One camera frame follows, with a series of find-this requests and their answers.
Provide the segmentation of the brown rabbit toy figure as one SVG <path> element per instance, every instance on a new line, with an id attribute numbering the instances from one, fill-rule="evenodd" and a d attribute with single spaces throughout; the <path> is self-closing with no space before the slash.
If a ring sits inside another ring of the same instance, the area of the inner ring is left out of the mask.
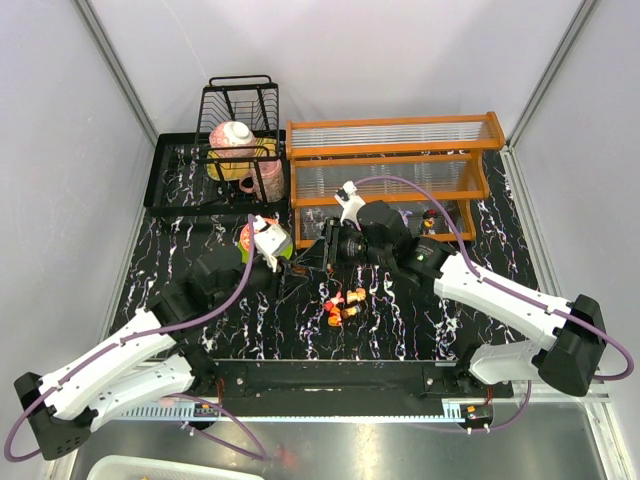
<path id="1" fill-rule="evenodd" d="M 348 290 L 345 300 L 348 304 L 362 302 L 366 299 L 366 290 L 364 288 L 356 288 Z"/>

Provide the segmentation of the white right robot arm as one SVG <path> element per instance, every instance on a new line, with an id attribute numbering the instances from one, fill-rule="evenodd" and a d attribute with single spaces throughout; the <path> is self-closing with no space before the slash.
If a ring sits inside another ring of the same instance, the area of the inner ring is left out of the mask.
<path id="1" fill-rule="evenodd" d="M 542 380 L 561 393 L 587 394 L 604 352 L 600 307 L 590 297 L 553 297 L 497 275 L 461 250 L 415 236 L 400 213 L 383 201 L 365 204 L 351 217 L 325 220 L 304 251 L 308 266 L 379 266 L 412 293 L 469 306 L 515 329 L 523 340 L 469 348 L 457 369 L 484 385 Z"/>

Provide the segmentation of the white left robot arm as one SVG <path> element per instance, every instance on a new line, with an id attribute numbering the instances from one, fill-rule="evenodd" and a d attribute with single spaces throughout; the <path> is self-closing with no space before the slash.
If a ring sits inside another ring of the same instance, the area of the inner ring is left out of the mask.
<path id="1" fill-rule="evenodd" d="M 20 419 L 35 436 L 35 455 L 59 459 L 120 414 L 162 397 L 204 393 L 213 363 L 192 339 L 245 290 L 277 292 L 288 261 L 222 247 L 198 258 L 102 343 L 46 375 L 27 372 L 14 383 Z"/>

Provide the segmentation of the wooden tiered display shelf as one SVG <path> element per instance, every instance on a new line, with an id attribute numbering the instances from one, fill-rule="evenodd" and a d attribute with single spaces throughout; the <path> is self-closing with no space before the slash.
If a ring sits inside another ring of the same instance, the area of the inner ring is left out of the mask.
<path id="1" fill-rule="evenodd" d="M 505 145 L 494 112 L 481 115 L 289 122 L 293 236 L 297 248 L 317 239 L 324 219 L 339 213 L 336 191 L 347 181 L 366 201 L 411 211 L 411 227 L 429 208 L 423 188 L 452 217 L 466 241 L 476 237 L 471 204 L 488 198 L 483 155 Z"/>

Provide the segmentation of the lime green plate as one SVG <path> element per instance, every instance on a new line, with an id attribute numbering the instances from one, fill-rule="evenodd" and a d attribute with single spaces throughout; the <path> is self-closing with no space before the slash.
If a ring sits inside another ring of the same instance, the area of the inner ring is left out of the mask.
<path id="1" fill-rule="evenodd" d="M 249 247 L 249 239 L 241 238 L 237 244 L 238 249 L 241 252 L 242 261 L 244 263 L 248 260 L 248 247 Z M 284 257 L 285 259 L 290 259 L 293 254 L 294 244 L 291 238 L 284 241 L 277 249 L 274 250 L 272 255 L 274 257 Z"/>

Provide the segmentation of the purple bunny toy figure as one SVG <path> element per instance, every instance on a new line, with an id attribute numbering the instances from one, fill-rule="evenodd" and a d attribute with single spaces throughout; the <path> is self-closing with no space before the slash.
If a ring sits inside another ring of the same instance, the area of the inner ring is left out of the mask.
<path id="1" fill-rule="evenodd" d="M 411 218 L 412 212 L 411 211 L 405 211 L 405 210 L 400 210 L 399 213 L 401 214 L 401 217 L 403 219 L 403 222 L 406 226 L 409 225 L 409 220 Z"/>

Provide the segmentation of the pink piglet toy figure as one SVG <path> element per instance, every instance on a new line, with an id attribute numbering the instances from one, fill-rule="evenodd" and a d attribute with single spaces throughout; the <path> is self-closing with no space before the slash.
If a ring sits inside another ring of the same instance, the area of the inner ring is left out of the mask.
<path id="1" fill-rule="evenodd" d="M 340 311 L 341 306 L 344 304 L 344 302 L 345 302 L 345 298 L 342 296 L 340 292 L 338 292 L 335 296 L 329 298 L 324 303 L 324 309 L 328 312 L 331 312 L 333 310 Z"/>

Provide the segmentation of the orange patterned white bowl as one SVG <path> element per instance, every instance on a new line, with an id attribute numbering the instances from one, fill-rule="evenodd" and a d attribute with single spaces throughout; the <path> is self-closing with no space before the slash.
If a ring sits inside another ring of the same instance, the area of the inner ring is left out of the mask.
<path id="1" fill-rule="evenodd" d="M 278 224 L 278 221 L 273 218 L 264 218 L 264 221 L 270 225 Z M 240 233 L 239 244 L 245 251 L 249 250 L 249 225 L 248 224 L 244 226 L 244 228 Z"/>

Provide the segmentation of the Snow White toy figure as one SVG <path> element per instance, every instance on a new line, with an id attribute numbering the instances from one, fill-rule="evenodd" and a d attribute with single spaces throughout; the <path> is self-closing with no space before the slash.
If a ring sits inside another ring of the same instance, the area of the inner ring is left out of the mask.
<path id="1" fill-rule="evenodd" d="M 419 233 L 423 236 L 435 233 L 435 222 L 439 213 L 435 209 L 425 210 L 422 214 L 422 220 L 419 227 Z"/>

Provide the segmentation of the yellow bear toy figure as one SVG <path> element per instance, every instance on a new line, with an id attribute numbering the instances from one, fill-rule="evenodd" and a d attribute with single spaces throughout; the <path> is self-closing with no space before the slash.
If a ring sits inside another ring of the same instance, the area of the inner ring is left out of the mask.
<path id="1" fill-rule="evenodd" d="M 329 311 L 328 325 L 330 327 L 341 327 L 342 321 L 343 318 L 339 308 L 333 308 Z"/>

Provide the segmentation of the pink floral mug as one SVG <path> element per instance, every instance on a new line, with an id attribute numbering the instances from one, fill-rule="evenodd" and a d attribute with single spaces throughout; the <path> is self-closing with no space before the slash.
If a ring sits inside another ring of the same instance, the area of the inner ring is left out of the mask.
<path id="1" fill-rule="evenodd" d="M 285 179 L 280 160 L 255 162 L 239 180 L 239 188 L 255 194 L 260 201 L 273 203 L 285 196 Z"/>

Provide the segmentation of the black drain tray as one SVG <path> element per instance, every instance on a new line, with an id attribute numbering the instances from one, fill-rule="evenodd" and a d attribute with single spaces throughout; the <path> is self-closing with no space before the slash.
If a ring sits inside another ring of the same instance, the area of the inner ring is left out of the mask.
<path id="1" fill-rule="evenodd" d="M 255 193 L 243 192 L 237 181 L 211 178 L 207 167 L 219 168 L 222 164 L 210 158 L 208 151 L 207 144 L 196 142 L 194 133 L 159 136 L 143 200 L 150 215 L 268 215 L 289 208 L 289 161 L 285 157 L 281 158 L 285 195 L 277 202 L 267 203 Z"/>

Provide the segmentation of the yellow plate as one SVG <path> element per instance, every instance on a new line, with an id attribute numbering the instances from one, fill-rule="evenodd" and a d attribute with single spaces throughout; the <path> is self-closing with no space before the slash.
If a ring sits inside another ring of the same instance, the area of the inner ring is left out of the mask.
<path id="1" fill-rule="evenodd" d="M 275 157 L 278 142 L 272 138 L 258 138 L 256 146 L 250 152 L 249 157 Z M 240 180 L 251 169 L 252 163 L 249 161 L 213 162 L 206 164 L 206 173 L 214 181 L 237 181 Z"/>

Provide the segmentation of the pink floral bowl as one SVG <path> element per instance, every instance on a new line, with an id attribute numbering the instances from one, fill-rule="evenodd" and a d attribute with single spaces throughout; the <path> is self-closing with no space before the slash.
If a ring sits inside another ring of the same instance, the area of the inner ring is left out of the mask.
<path id="1" fill-rule="evenodd" d="M 226 121 L 209 134 L 210 152 L 215 158 L 248 158 L 256 145 L 250 128 L 240 121 Z"/>

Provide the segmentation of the white plastic bin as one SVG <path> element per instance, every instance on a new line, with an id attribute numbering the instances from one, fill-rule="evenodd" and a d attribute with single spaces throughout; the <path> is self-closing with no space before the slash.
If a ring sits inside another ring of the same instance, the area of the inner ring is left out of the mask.
<path id="1" fill-rule="evenodd" d="M 195 464 L 109 455 L 90 470 L 88 480 L 261 480 L 255 474 Z"/>

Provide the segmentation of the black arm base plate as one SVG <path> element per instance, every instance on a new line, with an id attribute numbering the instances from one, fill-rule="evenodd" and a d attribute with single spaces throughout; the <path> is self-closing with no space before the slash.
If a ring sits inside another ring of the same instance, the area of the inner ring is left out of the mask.
<path id="1" fill-rule="evenodd" d="M 399 360 L 212 360 L 185 391 L 243 398 L 264 391 L 397 390 L 416 396 L 509 399 L 512 385 L 489 387 L 450 362 Z"/>

